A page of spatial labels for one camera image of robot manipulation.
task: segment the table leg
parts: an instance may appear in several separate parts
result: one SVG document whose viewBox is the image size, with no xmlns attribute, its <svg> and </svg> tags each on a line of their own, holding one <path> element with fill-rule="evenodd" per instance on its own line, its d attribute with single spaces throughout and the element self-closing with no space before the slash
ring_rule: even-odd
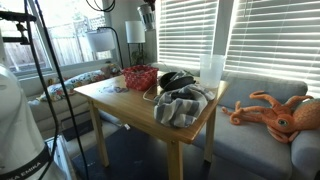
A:
<svg viewBox="0 0 320 180">
<path fill-rule="evenodd" d="M 91 100 L 88 100 L 88 103 L 89 103 L 89 109 L 90 109 L 90 115 L 91 115 L 91 120 L 92 120 L 92 124 L 93 124 L 93 129 L 94 129 L 94 132 L 96 135 L 100 159 L 101 159 L 103 166 L 107 167 L 109 165 L 109 159 L 108 159 L 107 148 L 106 148 L 106 144 L 104 142 L 104 137 L 103 137 L 103 133 L 102 133 L 102 129 L 101 129 L 101 119 L 100 119 L 99 111 L 96 107 L 94 107 L 94 104 Z"/>
<path fill-rule="evenodd" d="M 179 141 L 167 142 L 169 180 L 183 179 L 182 144 Z"/>
<path fill-rule="evenodd" d="M 211 117 L 208 119 L 207 127 L 206 127 L 206 144 L 204 147 L 204 160 L 208 162 L 212 161 L 215 120 L 216 120 L 216 108 L 214 108 L 211 114 Z"/>
</svg>

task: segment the white lamp shade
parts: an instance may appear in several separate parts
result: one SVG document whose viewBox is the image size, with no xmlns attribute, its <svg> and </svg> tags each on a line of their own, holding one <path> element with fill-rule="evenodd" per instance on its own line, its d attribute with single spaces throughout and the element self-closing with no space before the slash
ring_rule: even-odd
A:
<svg viewBox="0 0 320 180">
<path fill-rule="evenodd" d="M 86 33 L 86 36 L 93 52 L 108 51 L 115 48 L 112 31 L 110 29 L 89 31 Z"/>
<path fill-rule="evenodd" d="M 146 37 L 141 21 L 126 21 L 127 43 L 145 43 Z"/>
</svg>

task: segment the dark floor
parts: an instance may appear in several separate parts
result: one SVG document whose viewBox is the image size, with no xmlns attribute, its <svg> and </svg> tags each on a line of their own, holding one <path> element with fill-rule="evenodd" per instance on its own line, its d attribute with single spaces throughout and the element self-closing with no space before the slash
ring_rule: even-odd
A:
<svg viewBox="0 0 320 180">
<path fill-rule="evenodd" d="M 100 164 L 96 147 L 85 152 L 90 180 L 166 180 L 168 179 L 166 144 L 149 135 L 131 128 L 121 128 L 106 140 L 110 165 Z M 72 159 L 81 179 L 85 179 L 81 156 Z M 203 161 L 203 150 L 183 146 L 184 180 L 260 180 L 241 167 L 219 157 L 213 162 Z"/>
</svg>

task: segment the red basket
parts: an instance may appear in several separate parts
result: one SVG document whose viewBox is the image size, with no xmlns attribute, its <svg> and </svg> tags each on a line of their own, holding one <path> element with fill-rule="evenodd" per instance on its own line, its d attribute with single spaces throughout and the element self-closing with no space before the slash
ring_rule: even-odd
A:
<svg viewBox="0 0 320 180">
<path fill-rule="evenodd" d="M 136 65 L 124 68 L 122 73 L 125 77 L 127 88 L 145 91 L 157 83 L 158 68 L 147 65 Z"/>
</svg>

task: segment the window blinds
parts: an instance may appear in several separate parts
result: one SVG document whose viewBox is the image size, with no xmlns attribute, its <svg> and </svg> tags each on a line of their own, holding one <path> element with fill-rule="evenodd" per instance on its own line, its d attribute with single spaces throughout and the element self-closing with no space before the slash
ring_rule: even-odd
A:
<svg viewBox="0 0 320 180">
<path fill-rule="evenodd" d="M 303 80 L 320 97 L 320 1 L 239 0 L 225 70 Z"/>
<path fill-rule="evenodd" d="M 161 1 L 158 61 L 199 69 L 199 55 L 212 53 L 217 6 L 217 0 Z"/>
</svg>

